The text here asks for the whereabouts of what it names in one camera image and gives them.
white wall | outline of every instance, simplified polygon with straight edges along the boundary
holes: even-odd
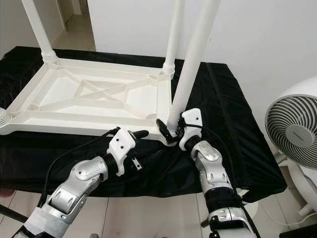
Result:
[[[56,0],[34,0],[45,31],[53,42],[64,30]],[[15,46],[38,47],[21,0],[0,0],[0,59]]]
[[[185,0],[183,59],[202,0]],[[89,0],[96,50],[164,56],[172,0]],[[228,64],[263,132],[268,106],[317,75],[316,0],[222,0],[203,60]]]

black cable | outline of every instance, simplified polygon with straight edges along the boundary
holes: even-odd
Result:
[[[68,155],[68,154],[70,154],[70,153],[72,153],[72,152],[74,152],[74,151],[76,151],[76,150],[79,150],[79,149],[81,149],[81,148],[83,148],[83,147],[85,147],[85,146],[87,146],[87,145],[90,145],[90,144],[92,144],[92,143],[97,142],[98,140],[100,140],[100,139],[106,137],[106,136],[109,135],[109,134],[115,134],[117,131],[118,131],[118,128],[112,129],[112,130],[108,131],[107,133],[105,133],[105,134],[99,136],[98,138],[96,138],[96,139],[94,139],[94,140],[91,140],[91,141],[89,141],[89,142],[87,142],[87,143],[85,143],[85,144],[83,144],[83,145],[77,146],[77,147],[75,147],[75,148],[73,148],[73,149],[71,149],[71,150],[68,150],[68,151],[66,151],[65,153],[59,155],[59,156],[51,163],[51,165],[50,165],[50,167],[49,167],[48,173],[47,173],[47,175],[46,175],[45,185],[44,185],[44,188],[43,188],[43,191],[42,191],[42,194],[41,194],[41,197],[40,197],[40,200],[39,200],[39,202],[38,202],[37,207],[42,207],[42,206],[45,204],[45,202],[46,202],[46,199],[47,199],[47,196],[48,196],[48,186],[49,186],[49,183],[50,183],[50,177],[51,177],[52,169],[53,169],[54,165],[57,163],[57,161],[59,161],[62,157],[66,156],[66,155]]]
[[[228,150],[228,147],[226,146],[226,144],[223,142],[223,140],[214,132],[212,131],[211,129],[207,128],[207,127],[203,127],[201,125],[194,125],[194,124],[184,124],[184,126],[189,126],[189,127],[197,127],[197,128],[200,128],[200,129],[203,129],[203,130],[206,130],[208,132],[210,132],[211,134],[213,134],[220,142],[221,144],[223,145],[225,151],[226,151],[226,154],[228,156],[228,159],[229,159],[229,162],[230,162],[230,167],[231,167],[231,176],[232,176],[232,188],[233,188],[233,191],[235,194],[237,194],[237,189],[236,189],[236,181],[235,181],[235,177],[234,177],[234,170],[233,170],[233,162],[232,162],[232,159],[231,159],[231,155],[229,153],[229,150]]]

wire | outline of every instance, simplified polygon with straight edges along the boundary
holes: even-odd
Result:
[[[83,148],[83,147],[85,147],[87,145],[95,143],[95,142],[99,141],[100,139],[106,137],[107,135],[114,134],[117,131],[118,131],[118,128],[112,129],[112,130],[106,132],[105,134],[99,136],[98,138],[96,138],[94,140],[91,140],[91,141],[89,141],[89,142],[87,142],[85,144],[79,145],[79,146],[77,146],[77,147],[75,147],[75,148],[73,148],[71,150],[66,151],[65,153],[59,155],[56,159],[54,159],[53,162],[51,163],[50,167],[49,167],[48,172],[47,172],[45,185],[44,185],[44,188],[43,188],[43,191],[42,191],[42,194],[41,194],[41,197],[40,197],[40,200],[38,202],[37,207],[42,207],[45,204],[45,202],[46,202],[46,199],[47,199],[47,196],[48,196],[48,187],[49,187],[49,183],[50,183],[50,177],[51,177],[52,169],[53,169],[54,165],[57,163],[57,161],[59,161],[62,157],[66,156],[66,155],[68,155],[68,154],[70,154],[70,153],[72,153],[72,152],[74,152],[76,150],[79,150],[79,149],[81,149],[81,148]]]
[[[308,215],[307,217],[305,217],[301,222],[295,222],[295,223],[289,223],[289,224],[287,224],[287,223],[282,223],[282,222],[279,222],[279,221],[275,220],[275,219],[269,214],[268,210],[264,207],[264,205],[263,205],[261,202],[259,202],[259,204],[263,207],[263,209],[265,210],[266,214],[268,215],[268,217],[270,217],[270,219],[271,219],[272,221],[274,221],[274,222],[276,222],[276,223],[278,223],[278,224],[284,225],[284,226],[291,226],[291,225],[301,224],[301,223],[303,223],[307,218],[309,218],[309,217],[311,217],[311,216],[317,214],[317,212],[311,213],[310,215]]]
[[[231,158],[231,155],[229,153],[228,147],[226,146],[224,141],[214,131],[212,131],[211,129],[209,129],[207,127],[203,127],[201,125],[194,125],[194,124],[184,124],[184,126],[197,127],[197,128],[200,128],[200,129],[204,129],[204,130],[210,132],[211,134],[213,134],[221,142],[221,144],[223,145],[223,147],[224,147],[224,149],[226,151],[226,154],[228,156],[229,162],[230,162],[231,176],[232,176],[232,187],[233,187],[234,192],[237,194],[236,182],[235,182],[234,170],[233,170],[233,162],[232,162],[232,158]]]

electric fan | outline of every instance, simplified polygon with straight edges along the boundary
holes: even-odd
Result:
[[[269,107],[265,126],[298,191],[307,201],[301,216],[317,211],[317,77],[284,92]]]

